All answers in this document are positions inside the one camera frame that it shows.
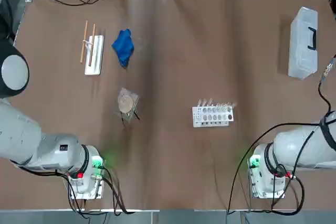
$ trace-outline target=test tube rack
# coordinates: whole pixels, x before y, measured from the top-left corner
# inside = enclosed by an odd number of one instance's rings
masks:
[[[193,111],[193,126],[197,127],[221,127],[228,126],[233,119],[233,106],[229,103],[208,106],[192,107]]]

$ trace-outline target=floor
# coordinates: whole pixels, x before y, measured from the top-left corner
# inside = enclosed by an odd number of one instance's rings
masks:
[[[240,220],[240,214],[234,213],[229,216],[229,224],[328,224],[334,223],[336,212],[334,211],[303,211],[296,216],[286,217],[273,214],[246,214],[247,219]],[[90,224],[102,224],[104,216],[94,216]],[[40,212],[0,212],[0,223],[20,223],[20,224],[88,224],[88,220],[82,219],[75,213],[69,211],[40,211]],[[193,210],[166,210],[160,212],[139,212],[130,216],[121,215],[107,216],[105,224],[219,224],[225,222],[225,212],[223,211],[193,211]]]

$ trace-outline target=green indicator light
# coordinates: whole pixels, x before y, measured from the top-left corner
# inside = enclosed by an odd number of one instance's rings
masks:
[[[252,155],[250,158],[250,167],[256,168],[260,166],[260,155]]]

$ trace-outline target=brown table surface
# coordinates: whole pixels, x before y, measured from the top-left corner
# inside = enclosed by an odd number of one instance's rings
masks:
[[[319,68],[303,81],[286,75],[289,25],[301,6],[319,13]],[[86,19],[105,35],[100,76],[85,76],[79,63]],[[125,28],[135,45],[127,69],[111,49]],[[225,209],[237,164],[256,137],[277,123],[319,120],[327,109],[317,86],[335,38],[328,0],[101,0],[81,7],[33,0],[16,40],[30,82],[10,101],[43,132],[73,133],[96,146],[116,169],[127,208]],[[335,75],[323,85],[332,103]],[[141,120],[128,127],[115,114],[121,87],[141,97]],[[191,108],[203,98],[236,102],[235,121],[194,129]],[[60,178],[26,174],[4,159],[0,169],[1,209],[69,208]],[[336,171],[298,175],[305,209],[335,208]],[[240,176],[233,209],[248,208],[245,163]],[[278,208],[295,209],[292,194]],[[252,207],[269,204],[253,200]],[[110,193],[88,208],[112,208]]]

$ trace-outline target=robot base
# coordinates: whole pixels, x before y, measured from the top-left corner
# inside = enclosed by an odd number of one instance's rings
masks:
[[[247,160],[247,167],[250,167],[250,162]],[[261,172],[259,167],[256,168],[247,168],[247,176],[248,176],[248,183],[250,187],[250,195],[252,198],[259,198],[259,199],[272,199],[273,193],[269,193],[262,190],[262,183],[261,183]],[[274,193],[274,199],[280,198],[283,190],[276,191]]]
[[[86,146],[89,151],[89,165],[83,173],[82,178],[73,179],[68,177],[75,191],[76,199],[101,199],[103,196],[103,159],[99,156],[97,149],[91,145]]]

